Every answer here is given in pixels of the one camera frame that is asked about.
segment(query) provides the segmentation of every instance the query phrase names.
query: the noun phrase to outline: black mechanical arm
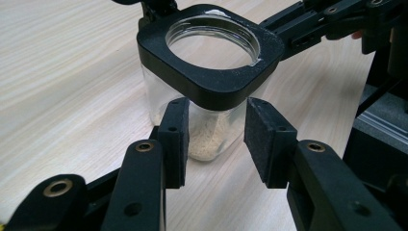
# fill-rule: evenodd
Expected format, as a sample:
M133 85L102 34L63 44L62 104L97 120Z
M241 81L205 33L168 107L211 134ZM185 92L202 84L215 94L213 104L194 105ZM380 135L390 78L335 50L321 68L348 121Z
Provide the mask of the black mechanical arm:
M340 39L360 30L365 54L391 41L388 72L406 79L407 0L304 0L259 25L217 6L180 11L173 0L141 4L141 63L187 98L168 104L161 125L149 140L129 146L120 169L87 185L77 175L58 175L37 185L6 230L165 230L166 189L185 183L189 102L222 111L246 99L244 141L267 187L288 187L298 230L408 229L408 178L402 174L408 173L407 167L379 192L358 179L330 146L298 141L296 130L272 105L247 98L280 61L318 44L323 36ZM205 69L170 52L170 43L203 27L252 54L253 65ZM408 163L406 157L401 160Z

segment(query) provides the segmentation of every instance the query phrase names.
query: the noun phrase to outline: transparent glass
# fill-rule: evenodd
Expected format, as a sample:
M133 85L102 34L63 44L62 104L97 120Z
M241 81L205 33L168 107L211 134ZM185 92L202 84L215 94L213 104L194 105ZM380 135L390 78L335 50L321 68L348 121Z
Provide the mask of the transparent glass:
M167 46L170 47L174 42L192 36L226 39L238 45L250 56L249 65L258 62L260 49L255 36L219 11L209 11L205 15L186 18L175 23L167 32ZM168 102L183 95L146 67L143 66L142 69L150 118L154 125L159 125ZM266 85L263 83L251 96L261 97ZM245 110L245 101L238 107L223 112L209 111L191 102L189 157L199 161L212 161L225 151L243 132Z
M160 125L168 102L183 95L149 69L144 66L142 69L150 119L154 125ZM251 96L260 98L266 86L263 83ZM195 160L212 161L243 132L246 102L222 112L209 111L191 102L189 110L189 157Z

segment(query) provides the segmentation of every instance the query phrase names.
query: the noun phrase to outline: screw hole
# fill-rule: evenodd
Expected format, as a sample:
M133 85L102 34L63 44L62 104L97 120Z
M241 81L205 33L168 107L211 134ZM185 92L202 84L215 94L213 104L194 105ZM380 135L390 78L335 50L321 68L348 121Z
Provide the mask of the screw hole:
M314 143L314 142L308 143L307 148L309 150L311 150L311 151L314 151L314 152L323 152L323 151L326 150L326 148L324 146L322 146L322 145L320 145L318 143Z
M382 0L372 0L371 3L373 5L378 5L378 4L382 3Z
M72 188L72 181L69 179L54 181L44 189L43 195L56 197L67 193Z
M143 142L136 146L136 150L139 152L146 152L146 151L150 151L151 149L153 149L153 146L154 145L151 142Z
M349 204L349 207L356 214L368 217L370 215L370 210L366 206L362 205L360 201L353 201Z
M328 10L328 12L329 12L329 13L334 13L336 10L337 10L337 8L330 8L330 9Z
M123 210L125 215L128 216L128 217L136 216L136 215L138 215L140 213L140 211L141 211L141 204L140 203L130 203Z

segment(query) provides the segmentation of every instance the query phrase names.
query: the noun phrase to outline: light wood grain surface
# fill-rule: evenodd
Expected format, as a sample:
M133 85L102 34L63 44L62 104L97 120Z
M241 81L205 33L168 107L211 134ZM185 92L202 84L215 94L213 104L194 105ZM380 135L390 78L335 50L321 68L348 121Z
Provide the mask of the light wood grain surface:
M292 2L178 1L179 9L221 5L256 23ZM42 180L75 173L90 182L148 137L140 16L139 4L110 0L0 1L1 222ZM343 155L371 59L358 40L324 41L282 62L265 99L300 140L326 142ZM167 194L167 228L295 229L286 191L261 183L242 137L210 163L188 161L186 186Z

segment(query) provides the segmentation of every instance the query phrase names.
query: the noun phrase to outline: black plastic bracket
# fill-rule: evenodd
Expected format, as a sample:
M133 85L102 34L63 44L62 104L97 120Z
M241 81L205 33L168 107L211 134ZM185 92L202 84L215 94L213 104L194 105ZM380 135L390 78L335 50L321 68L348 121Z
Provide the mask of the black plastic bracket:
M288 201L298 230L401 230L330 146L300 141L293 164Z
M267 101L248 98L243 140L269 189L286 189L297 131Z
M323 36L332 40L341 39L363 29L362 52L368 54L389 43L391 29L398 23L403 23L401 14L407 9L404 7L404 4L407 5L406 2L406 0L309 0L293 4L267 18L260 25L283 40L285 53L282 60L318 44ZM396 53L405 54L406 33L402 32L398 39L404 42L397 43L399 49ZM399 67L398 73L404 73L401 71L399 61L403 59L400 57L404 56L396 58L395 66Z
M14 212L6 230L77 230L88 208L79 175L56 175L38 184Z
M180 189L186 181L189 105L188 98L169 102L158 130L157 140L165 150L166 189Z
M254 63L235 69L208 69L189 64L170 51L175 40L203 30L238 39L242 48L253 54ZM192 6L143 27L138 44L145 67L198 106L212 111L242 103L264 83L283 54L283 43L276 35L212 5Z
M101 230L164 230L163 154L158 141L128 147Z

